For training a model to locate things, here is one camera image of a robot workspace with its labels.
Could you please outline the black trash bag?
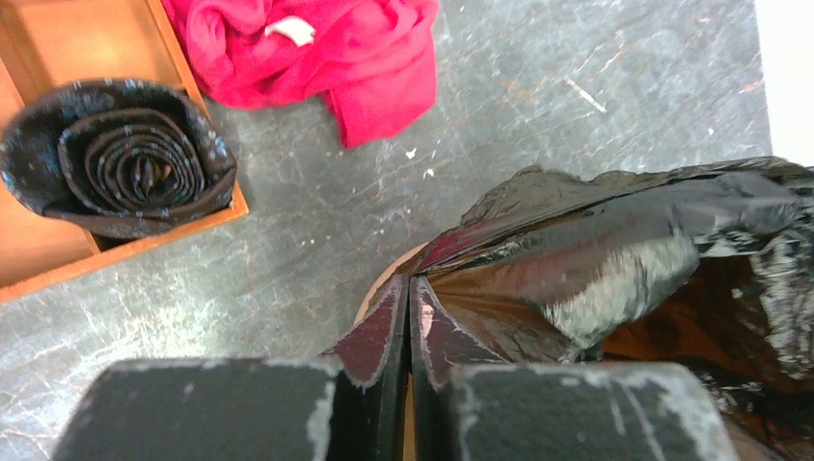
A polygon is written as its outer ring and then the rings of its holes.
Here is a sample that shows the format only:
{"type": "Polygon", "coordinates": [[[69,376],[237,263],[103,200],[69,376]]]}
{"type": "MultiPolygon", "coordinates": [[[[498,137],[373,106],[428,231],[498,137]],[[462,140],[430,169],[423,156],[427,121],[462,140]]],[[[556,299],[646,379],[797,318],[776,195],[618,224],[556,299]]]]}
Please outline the black trash bag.
{"type": "Polygon", "coordinates": [[[763,451],[813,456],[809,166],[524,169],[405,270],[505,359],[678,362],[763,451]]]}

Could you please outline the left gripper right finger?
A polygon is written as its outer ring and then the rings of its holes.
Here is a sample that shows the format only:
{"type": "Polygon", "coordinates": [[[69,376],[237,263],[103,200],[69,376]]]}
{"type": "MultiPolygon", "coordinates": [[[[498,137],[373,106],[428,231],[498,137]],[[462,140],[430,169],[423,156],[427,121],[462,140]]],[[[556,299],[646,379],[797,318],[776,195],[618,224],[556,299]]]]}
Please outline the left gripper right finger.
{"type": "Polygon", "coordinates": [[[734,460],[700,381],[671,363],[510,363],[413,277],[420,460],[734,460]]]}

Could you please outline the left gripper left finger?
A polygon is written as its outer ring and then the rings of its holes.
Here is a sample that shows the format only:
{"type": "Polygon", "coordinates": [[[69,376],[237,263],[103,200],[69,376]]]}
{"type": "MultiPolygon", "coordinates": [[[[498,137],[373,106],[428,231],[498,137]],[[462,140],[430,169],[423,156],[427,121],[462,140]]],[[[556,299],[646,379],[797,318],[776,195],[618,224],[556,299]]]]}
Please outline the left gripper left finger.
{"type": "Polygon", "coordinates": [[[398,460],[409,282],[390,278],[367,317],[305,360],[117,362],[87,389],[56,460],[398,460]]]}

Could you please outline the orange trash bin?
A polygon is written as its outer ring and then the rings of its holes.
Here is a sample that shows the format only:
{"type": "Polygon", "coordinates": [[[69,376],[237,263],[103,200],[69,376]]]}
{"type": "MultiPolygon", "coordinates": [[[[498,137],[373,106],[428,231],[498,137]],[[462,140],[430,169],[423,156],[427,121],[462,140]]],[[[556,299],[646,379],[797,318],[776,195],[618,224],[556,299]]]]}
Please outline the orange trash bin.
{"type": "MultiPolygon", "coordinates": [[[[374,304],[373,299],[376,297],[379,289],[388,281],[388,279],[395,273],[395,270],[411,259],[414,255],[418,254],[425,246],[426,242],[414,247],[410,251],[401,255],[390,266],[388,266],[372,284],[367,292],[364,300],[360,303],[359,309],[356,313],[353,325],[356,326],[361,323],[368,315],[368,311],[372,309],[374,304]]],[[[417,461],[416,449],[416,435],[415,435],[415,420],[414,420],[414,382],[412,371],[408,371],[407,375],[407,388],[405,392],[404,403],[404,425],[403,425],[403,444],[402,444],[402,460],[403,461],[417,461]]]]}

